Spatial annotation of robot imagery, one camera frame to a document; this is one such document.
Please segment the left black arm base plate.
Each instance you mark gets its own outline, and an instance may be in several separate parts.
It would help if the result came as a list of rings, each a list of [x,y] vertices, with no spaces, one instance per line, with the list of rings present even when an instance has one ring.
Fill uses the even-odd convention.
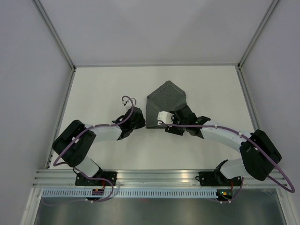
[[[92,178],[85,177],[82,173],[78,173],[75,179],[76,186],[115,186],[117,181],[116,171],[101,171]]]

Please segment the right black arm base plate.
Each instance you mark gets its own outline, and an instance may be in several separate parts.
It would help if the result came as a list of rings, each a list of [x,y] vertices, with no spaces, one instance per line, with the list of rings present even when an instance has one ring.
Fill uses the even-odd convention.
[[[195,180],[200,182],[201,187],[239,187],[241,185],[241,177],[234,177],[228,179],[221,173],[215,173],[213,171],[199,172],[195,176]]]

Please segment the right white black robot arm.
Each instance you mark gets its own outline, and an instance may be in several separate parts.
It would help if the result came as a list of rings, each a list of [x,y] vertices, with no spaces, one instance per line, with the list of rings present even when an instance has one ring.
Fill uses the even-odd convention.
[[[209,117],[196,116],[187,104],[181,104],[175,111],[159,112],[157,120],[159,125],[166,126],[168,133],[183,135],[188,132],[191,136],[216,141],[240,154],[238,159],[225,159],[214,169],[214,180],[219,185],[247,176],[264,181],[282,159],[264,131],[245,132],[221,126]]]

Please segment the grey cloth napkin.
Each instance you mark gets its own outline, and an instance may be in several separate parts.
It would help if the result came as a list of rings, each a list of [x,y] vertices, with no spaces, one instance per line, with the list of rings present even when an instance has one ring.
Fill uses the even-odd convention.
[[[186,93],[171,81],[166,81],[146,98],[146,128],[161,129],[158,125],[160,111],[173,111],[186,103]]]

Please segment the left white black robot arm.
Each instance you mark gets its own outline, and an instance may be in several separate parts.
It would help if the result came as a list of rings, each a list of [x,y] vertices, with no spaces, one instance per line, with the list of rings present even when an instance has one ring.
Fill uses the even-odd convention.
[[[134,106],[126,114],[105,125],[86,125],[80,120],[72,121],[52,144],[52,149],[63,163],[86,176],[93,186],[102,181],[102,169],[87,156],[94,143],[119,141],[129,137],[135,130],[145,126],[145,119],[140,108]]]

